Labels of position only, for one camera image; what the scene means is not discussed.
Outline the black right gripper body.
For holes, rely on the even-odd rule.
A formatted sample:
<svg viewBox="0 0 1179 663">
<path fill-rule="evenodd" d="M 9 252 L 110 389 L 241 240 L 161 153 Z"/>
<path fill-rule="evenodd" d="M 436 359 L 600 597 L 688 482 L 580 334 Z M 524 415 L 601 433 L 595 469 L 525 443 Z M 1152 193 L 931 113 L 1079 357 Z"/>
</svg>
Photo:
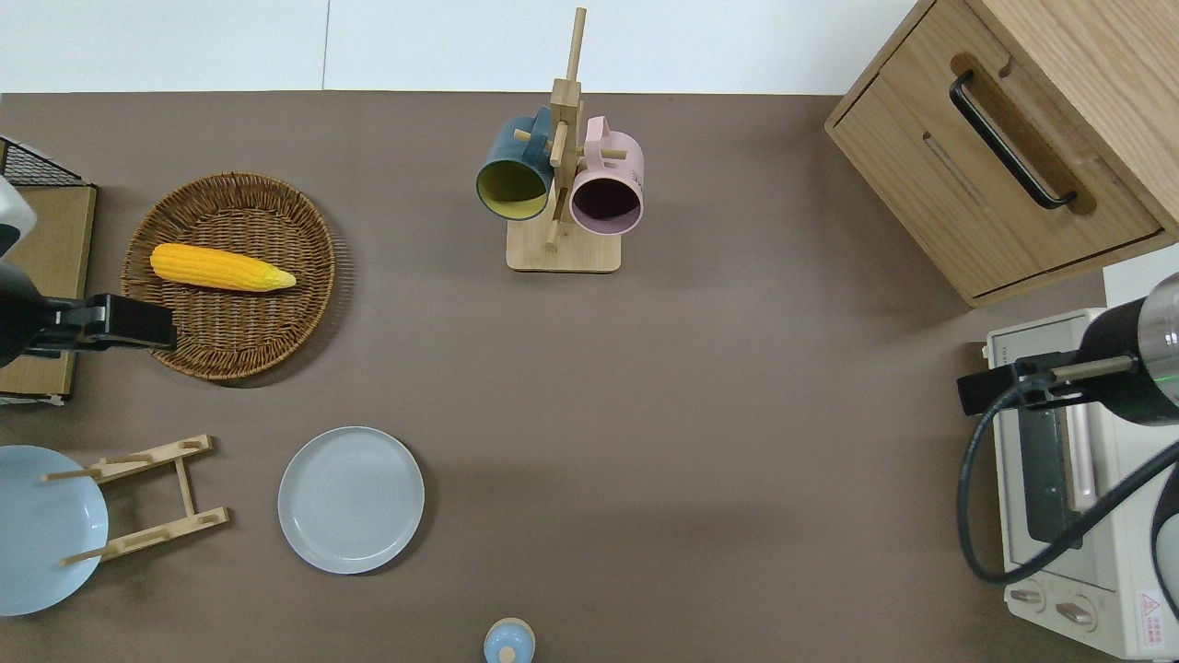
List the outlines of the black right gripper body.
<svg viewBox="0 0 1179 663">
<path fill-rule="evenodd" d="M 980 415 L 997 401 L 999 395 L 1032 375 L 1071 365 L 1075 355 L 1030 355 L 1016 357 L 1012 365 L 994 366 L 964 378 L 957 378 L 957 398 L 964 415 Z M 1058 411 L 1072 403 L 1084 403 L 1085 396 L 1074 388 L 1053 387 L 1025 390 L 1010 408 L 1017 411 Z"/>
</svg>

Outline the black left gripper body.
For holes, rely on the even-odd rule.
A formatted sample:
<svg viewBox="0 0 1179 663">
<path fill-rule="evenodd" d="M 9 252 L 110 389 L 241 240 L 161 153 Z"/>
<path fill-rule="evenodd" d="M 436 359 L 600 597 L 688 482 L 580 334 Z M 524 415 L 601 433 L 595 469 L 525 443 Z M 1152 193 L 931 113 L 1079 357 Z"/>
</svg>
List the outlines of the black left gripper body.
<svg viewBox="0 0 1179 663">
<path fill-rule="evenodd" d="M 113 348 L 176 352 L 172 310 L 163 306 L 99 294 L 86 298 L 48 297 L 48 322 L 29 340 L 29 356 L 108 352 Z"/>
</svg>

